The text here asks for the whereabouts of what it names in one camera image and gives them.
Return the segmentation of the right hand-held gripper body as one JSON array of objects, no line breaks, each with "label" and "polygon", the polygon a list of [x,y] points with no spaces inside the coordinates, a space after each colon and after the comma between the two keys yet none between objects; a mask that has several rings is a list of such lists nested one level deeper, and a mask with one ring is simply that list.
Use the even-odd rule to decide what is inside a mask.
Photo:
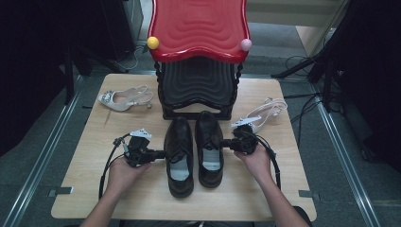
[{"label": "right hand-held gripper body", "polygon": [[235,151],[252,154],[257,145],[254,121],[260,116],[251,118],[240,118],[232,124],[234,139],[231,140],[231,149]]}]

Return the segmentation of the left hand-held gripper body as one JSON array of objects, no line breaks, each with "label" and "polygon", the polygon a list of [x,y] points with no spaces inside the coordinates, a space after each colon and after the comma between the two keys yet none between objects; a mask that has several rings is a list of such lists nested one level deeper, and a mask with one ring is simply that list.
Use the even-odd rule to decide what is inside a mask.
[{"label": "left hand-held gripper body", "polygon": [[131,139],[124,145],[124,156],[130,166],[140,166],[151,162],[148,144],[151,134],[145,129],[130,132]]}]

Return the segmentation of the black leather shoe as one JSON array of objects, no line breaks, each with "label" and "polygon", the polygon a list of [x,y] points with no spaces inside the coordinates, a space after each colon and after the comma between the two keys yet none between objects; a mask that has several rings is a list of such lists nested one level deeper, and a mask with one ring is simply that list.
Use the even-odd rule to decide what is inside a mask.
[{"label": "black leather shoe", "polygon": [[172,120],[164,141],[168,188],[175,198],[186,198],[194,189],[193,141],[190,126],[183,117]]},{"label": "black leather shoe", "polygon": [[200,113],[195,127],[198,150],[199,181],[207,188],[216,188],[223,177],[223,134],[218,121],[210,112]]}]

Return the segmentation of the white jewelled heeled shoe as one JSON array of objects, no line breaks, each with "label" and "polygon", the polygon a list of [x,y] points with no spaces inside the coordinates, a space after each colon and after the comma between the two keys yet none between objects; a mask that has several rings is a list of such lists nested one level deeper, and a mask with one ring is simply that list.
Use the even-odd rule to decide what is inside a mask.
[{"label": "white jewelled heeled shoe", "polygon": [[287,108],[288,105],[282,98],[269,97],[261,106],[247,113],[245,117],[240,117],[235,123],[232,123],[231,127],[250,126],[253,133],[258,133],[269,118],[279,115]]},{"label": "white jewelled heeled shoe", "polygon": [[152,99],[153,93],[147,85],[132,87],[125,91],[106,91],[97,98],[101,104],[117,112],[125,112],[133,106],[150,108]]}]

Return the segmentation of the red and black shoe rack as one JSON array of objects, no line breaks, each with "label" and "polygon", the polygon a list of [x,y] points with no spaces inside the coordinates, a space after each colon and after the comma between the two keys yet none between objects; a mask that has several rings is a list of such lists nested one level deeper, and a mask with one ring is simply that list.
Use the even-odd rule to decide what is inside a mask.
[{"label": "red and black shoe rack", "polygon": [[152,0],[147,45],[163,117],[195,119],[194,104],[229,120],[252,47],[247,0]]}]

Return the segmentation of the person's right hand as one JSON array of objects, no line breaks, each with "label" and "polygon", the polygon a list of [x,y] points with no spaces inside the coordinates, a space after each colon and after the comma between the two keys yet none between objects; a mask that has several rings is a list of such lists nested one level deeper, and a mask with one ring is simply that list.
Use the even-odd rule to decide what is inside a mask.
[{"label": "person's right hand", "polygon": [[244,163],[260,186],[274,183],[270,173],[270,157],[261,145],[257,145],[252,154],[235,151],[234,155]]}]

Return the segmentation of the person's left hand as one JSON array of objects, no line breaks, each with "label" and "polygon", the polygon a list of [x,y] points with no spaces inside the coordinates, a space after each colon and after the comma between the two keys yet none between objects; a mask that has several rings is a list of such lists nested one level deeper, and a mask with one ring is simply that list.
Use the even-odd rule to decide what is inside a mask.
[{"label": "person's left hand", "polygon": [[110,166],[106,195],[121,197],[151,167],[151,163],[138,167],[130,166],[125,158],[114,160]]}]

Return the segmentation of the person's dark clothing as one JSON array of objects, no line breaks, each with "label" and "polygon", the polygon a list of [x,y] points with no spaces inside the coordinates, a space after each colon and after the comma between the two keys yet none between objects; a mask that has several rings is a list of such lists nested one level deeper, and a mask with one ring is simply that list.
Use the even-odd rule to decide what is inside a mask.
[{"label": "person's dark clothing", "polygon": [[249,221],[121,220],[118,227],[256,227]]}]

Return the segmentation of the black tripod stand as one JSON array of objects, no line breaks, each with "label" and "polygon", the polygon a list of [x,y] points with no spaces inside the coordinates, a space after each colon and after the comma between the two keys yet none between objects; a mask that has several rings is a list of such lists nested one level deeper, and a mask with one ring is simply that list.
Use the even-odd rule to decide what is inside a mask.
[{"label": "black tripod stand", "polygon": [[321,78],[323,78],[322,101],[324,108],[330,113],[332,112],[332,108],[330,106],[332,100],[332,82],[335,75],[338,73],[338,70],[337,64],[334,58],[331,56],[331,51],[326,47],[313,57],[307,58],[305,61],[301,61],[297,65],[290,67],[284,72],[271,75],[271,77],[273,79],[284,79],[302,69],[307,68],[309,65],[313,65],[307,74],[307,79],[310,83],[317,83]]}]

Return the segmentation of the black metal stand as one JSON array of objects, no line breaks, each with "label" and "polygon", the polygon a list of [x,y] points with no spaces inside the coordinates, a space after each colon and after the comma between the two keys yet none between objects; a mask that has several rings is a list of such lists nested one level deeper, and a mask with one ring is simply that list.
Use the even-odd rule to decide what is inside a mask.
[{"label": "black metal stand", "polygon": [[101,58],[96,52],[81,45],[70,45],[64,53],[64,80],[66,89],[65,105],[68,105],[75,94],[73,67],[83,76],[90,76],[93,69],[89,63],[89,59],[95,60],[103,66],[111,69],[115,73],[122,73],[115,64]]}]

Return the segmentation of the dark cabinet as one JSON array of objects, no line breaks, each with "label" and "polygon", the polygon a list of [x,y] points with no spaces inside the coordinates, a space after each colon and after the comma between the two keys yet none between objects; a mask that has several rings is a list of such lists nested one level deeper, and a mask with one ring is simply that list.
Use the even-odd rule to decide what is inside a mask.
[{"label": "dark cabinet", "polygon": [[138,44],[144,14],[140,0],[100,0],[113,58],[123,61]]}]

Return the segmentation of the black curtain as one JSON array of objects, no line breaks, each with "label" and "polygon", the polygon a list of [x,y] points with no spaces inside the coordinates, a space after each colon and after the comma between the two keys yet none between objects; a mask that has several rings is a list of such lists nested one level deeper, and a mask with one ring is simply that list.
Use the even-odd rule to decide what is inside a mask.
[{"label": "black curtain", "polygon": [[0,0],[0,156],[66,86],[60,69],[91,0]]},{"label": "black curtain", "polygon": [[401,0],[349,0],[323,57],[365,158],[401,172]]}]

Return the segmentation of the grey metal table bracket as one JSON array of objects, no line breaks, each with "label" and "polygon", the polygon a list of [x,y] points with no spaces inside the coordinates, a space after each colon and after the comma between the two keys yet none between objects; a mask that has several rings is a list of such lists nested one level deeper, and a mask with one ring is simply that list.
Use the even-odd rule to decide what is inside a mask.
[{"label": "grey metal table bracket", "polygon": [[314,201],[319,201],[321,199],[319,193],[314,193],[310,190],[299,190],[298,194],[301,198],[310,198],[313,199]]},{"label": "grey metal table bracket", "polygon": [[47,196],[50,198],[56,198],[58,195],[68,195],[72,194],[74,191],[73,186],[57,187],[50,189]]}]

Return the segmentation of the metal floor rail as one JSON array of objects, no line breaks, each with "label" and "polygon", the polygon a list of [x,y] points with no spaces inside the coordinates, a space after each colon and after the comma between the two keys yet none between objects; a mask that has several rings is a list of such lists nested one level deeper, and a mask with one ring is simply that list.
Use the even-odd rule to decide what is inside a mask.
[{"label": "metal floor rail", "polygon": [[332,115],[325,110],[323,106],[323,100],[321,98],[316,97],[315,100],[318,104],[320,116],[339,158],[341,169],[348,184],[350,185],[351,191],[357,203],[357,207],[364,219],[366,227],[382,227],[373,207],[372,201],[370,200],[370,197],[348,154],[348,150],[340,137],[340,133],[337,130],[337,126],[332,118]]},{"label": "metal floor rail", "polygon": [[17,227],[20,223],[38,185],[44,174],[45,169],[50,162],[51,156],[60,141],[61,134],[63,133],[68,120],[70,119],[72,112],[74,111],[78,98],[82,91],[82,87],[85,84],[86,78],[84,76],[78,76],[75,81],[77,86],[77,92],[72,95],[72,99],[68,104],[62,107],[61,113],[52,128],[49,136],[47,137],[38,158],[36,159],[33,167],[29,171],[29,174],[24,181],[23,186],[18,191],[18,194],[13,202],[10,210],[8,211],[7,217],[1,227]]}]

